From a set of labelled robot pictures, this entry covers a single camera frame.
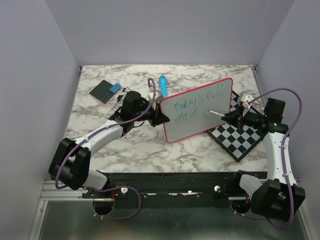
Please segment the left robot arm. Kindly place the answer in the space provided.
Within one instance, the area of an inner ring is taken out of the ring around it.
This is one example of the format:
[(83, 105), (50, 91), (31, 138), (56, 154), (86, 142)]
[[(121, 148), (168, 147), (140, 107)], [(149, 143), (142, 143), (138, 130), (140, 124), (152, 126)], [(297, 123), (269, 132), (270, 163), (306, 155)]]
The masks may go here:
[(109, 143), (122, 138), (135, 126), (135, 122), (148, 121), (152, 127), (169, 122), (162, 113), (159, 90), (149, 93), (145, 99), (137, 91), (129, 91), (119, 107), (98, 129), (75, 140), (64, 138), (58, 145), (49, 166), (49, 174), (55, 180), (55, 187), (72, 190), (89, 188), (101, 198), (111, 191), (108, 177), (90, 169), (91, 158)]

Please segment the pink framed whiteboard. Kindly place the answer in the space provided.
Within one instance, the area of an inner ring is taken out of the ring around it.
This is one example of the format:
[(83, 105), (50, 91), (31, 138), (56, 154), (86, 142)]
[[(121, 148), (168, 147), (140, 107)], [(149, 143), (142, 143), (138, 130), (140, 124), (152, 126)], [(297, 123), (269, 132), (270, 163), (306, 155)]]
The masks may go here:
[(225, 122), (211, 111), (226, 114), (231, 109), (233, 79), (228, 77), (160, 101), (160, 109), (169, 118), (163, 124), (168, 143), (205, 132)]

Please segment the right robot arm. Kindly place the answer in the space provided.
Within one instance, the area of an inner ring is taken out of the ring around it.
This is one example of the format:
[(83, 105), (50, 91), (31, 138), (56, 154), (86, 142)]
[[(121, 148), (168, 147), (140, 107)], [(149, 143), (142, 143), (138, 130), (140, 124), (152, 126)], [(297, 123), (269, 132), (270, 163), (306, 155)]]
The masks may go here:
[(222, 116), (222, 120), (238, 129), (248, 126), (264, 134), (267, 178), (261, 182), (254, 174), (240, 170), (239, 178), (230, 183), (230, 191), (236, 196), (247, 193), (252, 213), (289, 223), (305, 200), (306, 192), (297, 186), (291, 169), (286, 135), (289, 127), (282, 123), (286, 103), (269, 98), (260, 114), (250, 111), (252, 100), (251, 95), (243, 94), (237, 101), (238, 107)]

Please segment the white green marker pen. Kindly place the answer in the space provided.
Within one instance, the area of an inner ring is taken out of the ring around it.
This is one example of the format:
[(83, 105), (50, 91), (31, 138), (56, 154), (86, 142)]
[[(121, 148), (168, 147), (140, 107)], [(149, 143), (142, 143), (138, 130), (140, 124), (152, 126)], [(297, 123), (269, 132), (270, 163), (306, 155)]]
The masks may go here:
[(217, 115), (217, 116), (220, 116), (220, 117), (225, 117), (224, 114), (218, 113), (218, 112), (213, 111), (213, 110), (209, 110), (209, 112), (212, 113), (212, 114), (215, 114), (215, 115)]

